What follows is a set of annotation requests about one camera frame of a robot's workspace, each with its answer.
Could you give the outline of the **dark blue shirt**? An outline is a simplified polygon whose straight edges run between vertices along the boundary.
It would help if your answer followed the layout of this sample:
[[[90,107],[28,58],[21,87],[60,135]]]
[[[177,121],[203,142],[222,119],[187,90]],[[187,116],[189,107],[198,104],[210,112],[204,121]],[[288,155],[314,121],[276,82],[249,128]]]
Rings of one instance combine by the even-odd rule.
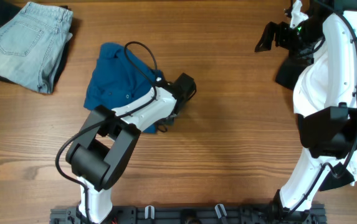
[[[84,107],[90,111],[102,105],[111,110],[126,106],[147,94],[151,82],[163,78],[122,45],[101,45],[95,70],[88,84]]]

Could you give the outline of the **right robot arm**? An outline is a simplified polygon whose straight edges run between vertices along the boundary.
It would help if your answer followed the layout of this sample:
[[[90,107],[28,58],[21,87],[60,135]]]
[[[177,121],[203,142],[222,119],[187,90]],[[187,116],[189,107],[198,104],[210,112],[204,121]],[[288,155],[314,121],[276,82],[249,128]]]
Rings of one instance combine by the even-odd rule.
[[[357,1],[301,1],[290,22],[270,22],[255,46],[288,50],[276,82],[292,90],[302,145],[287,183],[264,213],[269,223],[315,221],[317,192],[357,182]]]

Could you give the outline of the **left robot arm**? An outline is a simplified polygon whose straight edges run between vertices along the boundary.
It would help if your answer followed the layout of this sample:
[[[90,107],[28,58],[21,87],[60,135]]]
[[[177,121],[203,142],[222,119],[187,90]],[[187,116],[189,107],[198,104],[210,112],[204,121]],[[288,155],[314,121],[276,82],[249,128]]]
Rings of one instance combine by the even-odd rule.
[[[112,110],[100,105],[65,145],[65,160],[81,187],[76,218],[81,223],[112,222],[112,187],[124,173],[141,133],[173,119],[196,94],[192,77],[182,73],[171,83],[158,79],[149,92]]]

